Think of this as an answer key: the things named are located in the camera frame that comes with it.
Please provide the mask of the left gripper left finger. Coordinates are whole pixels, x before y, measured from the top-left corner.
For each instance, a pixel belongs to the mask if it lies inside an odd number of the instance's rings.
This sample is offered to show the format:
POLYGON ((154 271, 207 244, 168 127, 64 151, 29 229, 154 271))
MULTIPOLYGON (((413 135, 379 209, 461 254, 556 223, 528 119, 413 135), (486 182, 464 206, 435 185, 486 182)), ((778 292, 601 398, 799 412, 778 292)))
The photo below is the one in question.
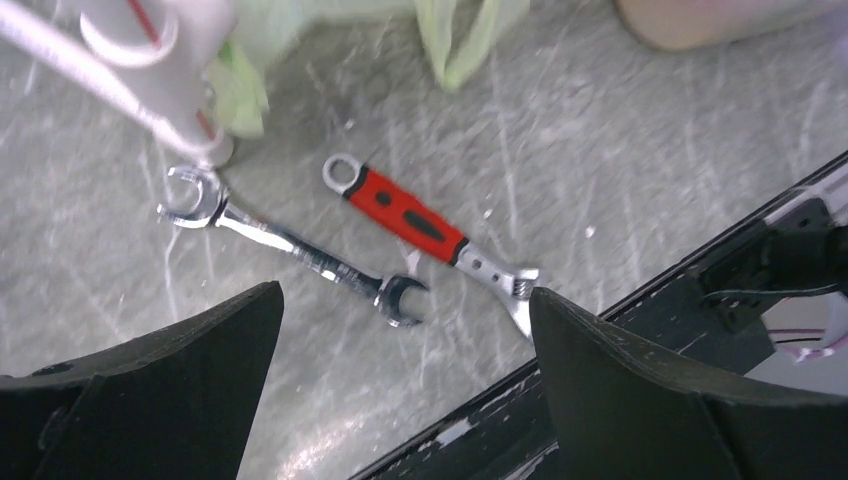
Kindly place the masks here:
POLYGON ((233 479, 282 317, 276 281, 109 349, 1 379, 5 479, 233 479))

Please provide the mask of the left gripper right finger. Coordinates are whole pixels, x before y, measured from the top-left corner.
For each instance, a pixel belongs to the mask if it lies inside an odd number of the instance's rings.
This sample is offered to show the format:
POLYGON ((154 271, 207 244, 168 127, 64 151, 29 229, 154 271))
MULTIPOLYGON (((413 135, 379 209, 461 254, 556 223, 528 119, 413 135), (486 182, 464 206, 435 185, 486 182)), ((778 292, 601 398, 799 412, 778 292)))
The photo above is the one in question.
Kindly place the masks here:
POLYGON ((566 479, 843 479, 847 400, 682 356, 546 289, 532 338, 566 479))

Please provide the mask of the pale green plastic bag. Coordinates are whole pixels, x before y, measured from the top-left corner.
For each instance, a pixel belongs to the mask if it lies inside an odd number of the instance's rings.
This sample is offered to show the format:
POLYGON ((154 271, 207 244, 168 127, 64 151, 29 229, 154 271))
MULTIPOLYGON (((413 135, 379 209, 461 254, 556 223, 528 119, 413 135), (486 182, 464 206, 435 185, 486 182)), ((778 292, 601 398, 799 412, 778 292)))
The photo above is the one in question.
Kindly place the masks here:
POLYGON ((466 30, 456 23, 460 1, 238 1, 235 30, 206 70, 213 117, 245 139, 264 133, 270 104, 265 75, 306 30, 319 23, 415 18, 439 87, 454 92, 479 69, 498 40, 529 10, 527 1, 481 1, 466 30))

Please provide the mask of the silver combination wrench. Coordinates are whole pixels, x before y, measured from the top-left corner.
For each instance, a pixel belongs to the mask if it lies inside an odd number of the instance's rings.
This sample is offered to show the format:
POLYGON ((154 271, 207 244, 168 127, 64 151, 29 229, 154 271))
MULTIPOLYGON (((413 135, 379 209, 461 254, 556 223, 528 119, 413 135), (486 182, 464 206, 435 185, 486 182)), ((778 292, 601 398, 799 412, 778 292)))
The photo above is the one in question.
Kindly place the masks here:
POLYGON ((402 297, 409 289, 427 292, 429 287, 418 279, 400 275, 366 272, 352 263, 325 251, 282 224, 269 223, 242 208, 231 189, 218 174, 193 165, 177 165, 167 171, 171 178, 195 185, 198 197, 186 211, 163 204, 157 213, 174 225, 187 229, 223 227, 258 244, 280 250, 322 278, 342 284, 367 299, 396 328, 411 328, 422 320, 402 309, 402 297))

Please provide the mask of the white plastic basket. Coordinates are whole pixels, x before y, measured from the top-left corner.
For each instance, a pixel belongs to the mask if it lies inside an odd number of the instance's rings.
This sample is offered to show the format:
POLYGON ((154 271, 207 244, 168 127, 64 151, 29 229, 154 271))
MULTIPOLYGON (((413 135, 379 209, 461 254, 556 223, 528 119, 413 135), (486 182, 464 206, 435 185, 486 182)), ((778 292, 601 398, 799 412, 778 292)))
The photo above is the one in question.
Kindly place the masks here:
POLYGON ((616 0, 625 28, 668 52, 733 42, 836 12, 845 1, 616 0))

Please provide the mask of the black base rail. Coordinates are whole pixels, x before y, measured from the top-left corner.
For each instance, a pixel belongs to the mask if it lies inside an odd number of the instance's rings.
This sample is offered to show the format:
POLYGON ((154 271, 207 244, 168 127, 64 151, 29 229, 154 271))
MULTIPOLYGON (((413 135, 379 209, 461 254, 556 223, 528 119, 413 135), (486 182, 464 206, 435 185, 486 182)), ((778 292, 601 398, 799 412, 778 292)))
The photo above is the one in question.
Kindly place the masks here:
MULTIPOLYGON (((840 155, 614 304, 602 318, 696 360, 745 373, 771 349, 765 300, 699 307, 702 292, 754 288, 756 251, 770 226, 812 228, 847 219, 840 155)), ((543 410, 542 377, 528 362, 359 472, 362 479, 552 479, 557 440, 543 410)))

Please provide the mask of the red handled adjustable wrench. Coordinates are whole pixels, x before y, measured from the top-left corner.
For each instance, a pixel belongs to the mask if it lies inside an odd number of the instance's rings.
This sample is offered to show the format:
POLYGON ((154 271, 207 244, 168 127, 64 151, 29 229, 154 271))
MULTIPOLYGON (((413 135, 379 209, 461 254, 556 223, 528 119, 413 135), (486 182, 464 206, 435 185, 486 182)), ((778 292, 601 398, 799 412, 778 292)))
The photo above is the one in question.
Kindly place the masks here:
POLYGON ((389 177, 349 154, 325 160, 322 178, 389 232, 478 281, 501 301, 522 335, 532 338, 529 300, 542 284, 540 269, 511 265, 486 251, 389 177))

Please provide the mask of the white pipe frame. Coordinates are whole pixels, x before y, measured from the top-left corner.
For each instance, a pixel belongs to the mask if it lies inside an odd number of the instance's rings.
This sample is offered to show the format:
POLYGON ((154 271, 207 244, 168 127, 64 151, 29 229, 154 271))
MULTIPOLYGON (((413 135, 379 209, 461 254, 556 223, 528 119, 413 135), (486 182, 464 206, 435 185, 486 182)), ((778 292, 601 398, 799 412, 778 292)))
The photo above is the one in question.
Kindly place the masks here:
POLYGON ((147 128, 204 168, 233 139, 213 117, 203 72, 237 23, 231 1, 71 1, 76 41, 17 1, 1 4, 2 37, 147 128))

